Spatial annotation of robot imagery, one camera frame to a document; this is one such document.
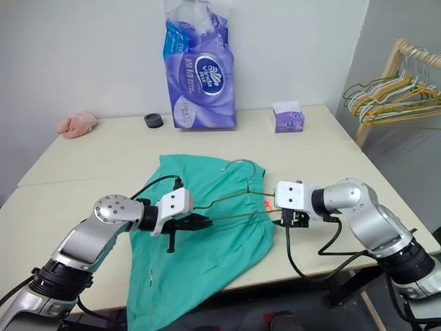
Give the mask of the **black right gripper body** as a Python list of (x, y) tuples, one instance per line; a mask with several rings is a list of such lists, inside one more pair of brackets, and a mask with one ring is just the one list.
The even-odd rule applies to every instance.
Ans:
[(295, 211), (283, 208), (281, 210), (281, 220), (284, 221), (289, 228), (308, 228), (309, 216), (305, 212)]

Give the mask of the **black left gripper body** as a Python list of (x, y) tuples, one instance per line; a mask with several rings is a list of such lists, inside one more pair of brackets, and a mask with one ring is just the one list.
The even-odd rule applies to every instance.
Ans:
[(167, 248), (167, 253), (175, 252), (175, 238), (177, 231), (187, 231), (190, 230), (190, 222), (192, 216), (189, 214), (180, 219), (170, 219), (163, 226), (163, 234), (169, 235), (169, 245)]

